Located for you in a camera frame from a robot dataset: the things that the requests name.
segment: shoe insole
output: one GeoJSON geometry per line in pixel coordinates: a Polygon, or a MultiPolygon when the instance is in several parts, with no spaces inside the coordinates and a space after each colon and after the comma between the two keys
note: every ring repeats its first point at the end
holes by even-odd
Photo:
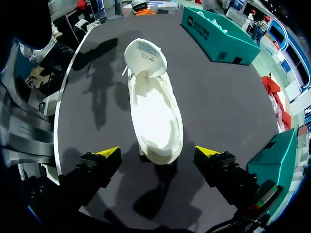
{"type": "Polygon", "coordinates": [[[172,121],[175,117],[159,81],[141,72],[136,77],[134,101],[133,115],[138,124],[135,128],[138,128],[140,136],[164,148],[172,141],[172,121]]]}

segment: table edge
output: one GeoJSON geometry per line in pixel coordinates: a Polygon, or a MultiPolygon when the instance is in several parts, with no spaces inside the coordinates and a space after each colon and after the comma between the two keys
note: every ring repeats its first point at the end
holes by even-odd
{"type": "Polygon", "coordinates": [[[65,73],[65,76],[64,76],[64,79],[63,79],[63,82],[61,85],[61,88],[59,90],[58,100],[56,103],[55,118],[54,118],[54,129],[53,129],[53,132],[54,132],[54,134],[53,134],[53,146],[54,146],[54,157],[55,157],[55,163],[56,163],[56,170],[57,170],[58,175],[62,174],[62,168],[61,168],[60,157],[59,157],[59,149],[58,149],[58,121],[59,121],[59,110],[60,110],[60,105],[62,102],[62,96],[63,96],[63,92],[65,90],[65,85],[67,82],[68,75],[71,71],[72,64],[73,64],[78,52],[80,51],[81,46],[84,44],[86,38],[88,37],[88,35],[90,34],[91,31],[89,31],[85,34],[84,38],[82,39],[81,43],[79,44],[77,50],[75,51],[75,53],[74,53],[74,55],[73,55],[73,57],[69,63],[69,66],[67,68],[67,71],[65,73]]]}

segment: teal panel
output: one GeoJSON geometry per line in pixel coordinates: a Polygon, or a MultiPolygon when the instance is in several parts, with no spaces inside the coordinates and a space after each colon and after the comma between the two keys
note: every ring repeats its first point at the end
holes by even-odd
{"type": "Polygon", "coordinates": [[[271,206],[273,215],[286,197],[290,188],[296,162],[296,129],[275,135],[267,146],[247,165],[249,173],[257,174],[261,185],[270,179],[283,187],[283,192],[271,206]]]}
{"type": "Polygon", "coordinates": [[[249,65],[260,52],[260,48],[246,33],[221,15],[185,7],[182,25],[214,62],[233,63],[240,58],[240,64],[249,65]],[[205,17],[199,15],[198,11],[203,12],[205,17]],[[228,32],[224,33],[214,25],[211,22],[213,19],[228,32]]]}
{"type": "Polygon", "coordinates": [[[248,164],[247,171],[257,174],[257,184],[262,185],[266,180],[278,182],[281,164],[248,164]]]}

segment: white helmet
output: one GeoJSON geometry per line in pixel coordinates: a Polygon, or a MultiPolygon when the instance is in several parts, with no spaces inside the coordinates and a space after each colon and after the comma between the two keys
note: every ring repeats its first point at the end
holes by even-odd
{"type": "Polygon", "coordinates": [[[148,2],[150,2],[150,0],[133,0],[131,4],[132,4],[132,8],[136,8],[140,5],[145,5],[145,4],[147,5],[148,2]]]}

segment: orange shirt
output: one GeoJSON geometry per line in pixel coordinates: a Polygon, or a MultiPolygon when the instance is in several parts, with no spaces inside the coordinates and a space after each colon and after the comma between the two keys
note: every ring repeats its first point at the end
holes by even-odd
{"type": "Polygon", "coordinates": [[[139,10],[135,15],[136,16],[144,16],[144,15],[155,15],[156,13],[150,9],[142,9],[139,10]]]}

